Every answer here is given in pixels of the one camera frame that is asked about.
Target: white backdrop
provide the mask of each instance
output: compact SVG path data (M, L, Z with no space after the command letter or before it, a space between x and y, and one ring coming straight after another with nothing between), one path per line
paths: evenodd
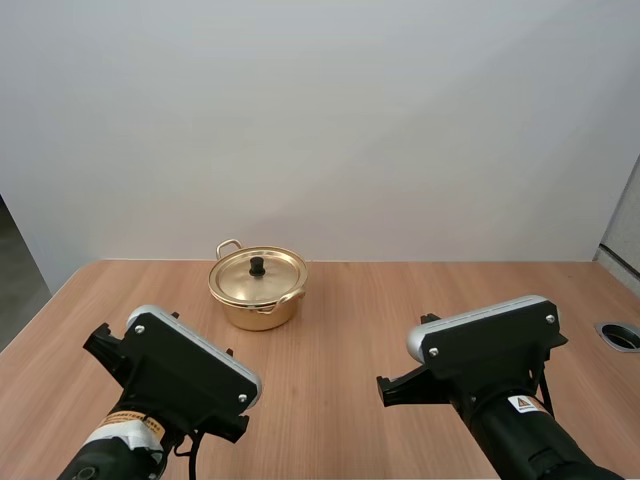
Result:
M590 260L640 153L640 2L0 4L0 193L104 257Z

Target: yellow warning sticker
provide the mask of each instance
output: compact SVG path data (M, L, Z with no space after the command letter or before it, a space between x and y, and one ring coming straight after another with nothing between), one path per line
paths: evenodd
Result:
M114 423L130 422L131 420L142 421L149 430L153 432L159 442L162 441L164 436L164 427L158 423L155 418L147 417L144 413L133 412L130 410L122 410L120 412L110 413L104 420L98 425L98 428L105 425L113 425Z
M526 395L515 395L513 397L509 397L507 400L513 405L513 407L518 411L518 413L529 413L529 412L542 412L549 413L545 410L542 404L535 397L528 397Z

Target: metal pot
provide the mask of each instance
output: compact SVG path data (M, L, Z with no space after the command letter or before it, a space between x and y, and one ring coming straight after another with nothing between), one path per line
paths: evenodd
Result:
M223 257L221 249L231 244L239 250ZM278 247L243 248L231 239L218 245L216 257L209 290L232 324L268 330L293 318L307 282L307 265L300 256Z

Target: screw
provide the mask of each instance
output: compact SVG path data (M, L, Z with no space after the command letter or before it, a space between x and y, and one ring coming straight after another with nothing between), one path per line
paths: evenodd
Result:
M98 472L94 467L84 467L74 478L77 480L91 480L92 478L97 477L97 473Z

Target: lid knob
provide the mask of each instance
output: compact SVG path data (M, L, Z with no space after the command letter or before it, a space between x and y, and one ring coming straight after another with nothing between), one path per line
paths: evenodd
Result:
M251 262L251 268L249 269L249 274L252 277L261 277L266 273L266 270L264 269L264 258L251 257L249 261Z

